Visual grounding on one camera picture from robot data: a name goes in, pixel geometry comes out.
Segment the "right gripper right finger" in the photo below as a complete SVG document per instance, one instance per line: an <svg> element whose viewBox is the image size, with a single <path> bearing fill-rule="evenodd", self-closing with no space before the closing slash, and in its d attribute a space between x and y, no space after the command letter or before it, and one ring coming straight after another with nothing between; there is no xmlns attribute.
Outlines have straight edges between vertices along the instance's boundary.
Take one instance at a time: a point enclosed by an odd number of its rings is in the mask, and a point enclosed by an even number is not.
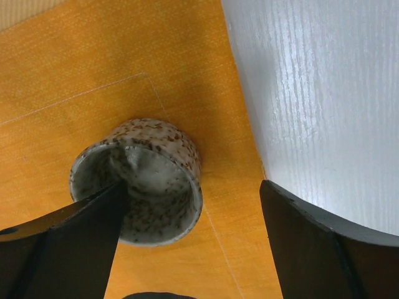
<svg viewBox="0 0 399 299"><path fill-rule="evenodd" d="M398 236L348 221L270 180L259 193L284 298L398 298Z"/></svg>

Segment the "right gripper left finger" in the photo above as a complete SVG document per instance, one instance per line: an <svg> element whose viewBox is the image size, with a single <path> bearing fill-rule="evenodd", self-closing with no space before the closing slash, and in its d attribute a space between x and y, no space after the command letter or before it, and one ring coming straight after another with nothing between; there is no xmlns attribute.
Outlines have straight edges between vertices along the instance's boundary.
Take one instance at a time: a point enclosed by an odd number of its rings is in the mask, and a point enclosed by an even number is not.
<svg viewBox="0 0 399 299"><path fill-rule="evenodd" d="M1 230L1 298L103 298L127 207L119 182Z"/></svg>

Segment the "small grey metal cup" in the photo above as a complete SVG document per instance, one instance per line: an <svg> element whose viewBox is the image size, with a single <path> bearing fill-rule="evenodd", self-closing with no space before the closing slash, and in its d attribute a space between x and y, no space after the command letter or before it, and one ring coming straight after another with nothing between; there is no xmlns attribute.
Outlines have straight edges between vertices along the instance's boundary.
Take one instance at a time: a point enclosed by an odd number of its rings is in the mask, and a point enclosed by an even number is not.
<svg viewBox="0 0 399 299"><path fill-rule="evenodd" d="M127 120L84 149L69 176L73 201L122 180L129 208L120 241L172 244L189 234L203 209L200 154L190 137L153 118Z"/></svg>

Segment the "orange cartoon mouse placemat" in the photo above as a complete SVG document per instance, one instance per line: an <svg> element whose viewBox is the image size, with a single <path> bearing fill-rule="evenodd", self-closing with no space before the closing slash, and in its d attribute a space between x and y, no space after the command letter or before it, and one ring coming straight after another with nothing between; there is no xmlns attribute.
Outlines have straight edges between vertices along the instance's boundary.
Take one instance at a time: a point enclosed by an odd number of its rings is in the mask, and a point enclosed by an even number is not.
<svg viewBox="0 0 399 299"><path fill-rule="evenodd" d="M280 298L264 177L219 1L1 3L1 227L70 203L79 153L131 118L169 121L202 162L204 209L175 244L119 244L107 298Z"/></svg>

